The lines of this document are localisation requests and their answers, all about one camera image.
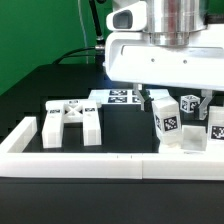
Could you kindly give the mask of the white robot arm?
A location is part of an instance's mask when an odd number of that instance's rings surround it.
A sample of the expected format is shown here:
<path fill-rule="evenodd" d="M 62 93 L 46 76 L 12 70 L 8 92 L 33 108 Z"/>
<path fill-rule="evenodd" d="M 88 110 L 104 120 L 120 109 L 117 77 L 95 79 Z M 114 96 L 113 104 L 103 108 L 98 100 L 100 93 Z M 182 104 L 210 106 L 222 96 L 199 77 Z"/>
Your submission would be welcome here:
<path fill-rule="evenodd" d="M 215 91 L 224 91 L 224 14 L 210 14 L 209 0 L 113 0 L 106 18 L 105 69 L 129 82 L 145 103 L 145 84 L 194 88 L 207 115 Z"/>

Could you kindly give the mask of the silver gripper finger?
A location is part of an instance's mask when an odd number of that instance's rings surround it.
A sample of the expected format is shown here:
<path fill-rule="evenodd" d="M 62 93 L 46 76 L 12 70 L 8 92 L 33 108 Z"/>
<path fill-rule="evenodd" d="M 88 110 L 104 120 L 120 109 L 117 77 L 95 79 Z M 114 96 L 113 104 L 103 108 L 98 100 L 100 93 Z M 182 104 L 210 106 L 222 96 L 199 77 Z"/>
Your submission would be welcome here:
<path fill-rule="evenodd" d="M 153 98 L 149 96 L 147 90 L 143 84 L 134 83 L 133 90 L 141 103 L 141 110 L 144 112 L 150 112 L 152 109 Z"/>
<path fill-rule="evenodd" d="M 212 101 L 214 96 L 213 90 L 202 90 L 201 97 L 202 102 L 195 108 L 195 118 L 197 120 L 204 120 L 208 115 L 208 105 Z"/>

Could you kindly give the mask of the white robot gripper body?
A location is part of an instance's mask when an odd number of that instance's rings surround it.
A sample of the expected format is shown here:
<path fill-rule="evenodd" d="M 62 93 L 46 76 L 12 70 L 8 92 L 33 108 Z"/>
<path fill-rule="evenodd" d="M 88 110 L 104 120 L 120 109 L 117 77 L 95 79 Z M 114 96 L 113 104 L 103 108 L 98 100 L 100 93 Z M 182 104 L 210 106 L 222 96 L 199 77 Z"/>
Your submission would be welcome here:
<path fill-rule="evenodd" d="M 224 90 L 224 12 L 209 0 L 112 0 L 106 73 L 113 81 Z"/>

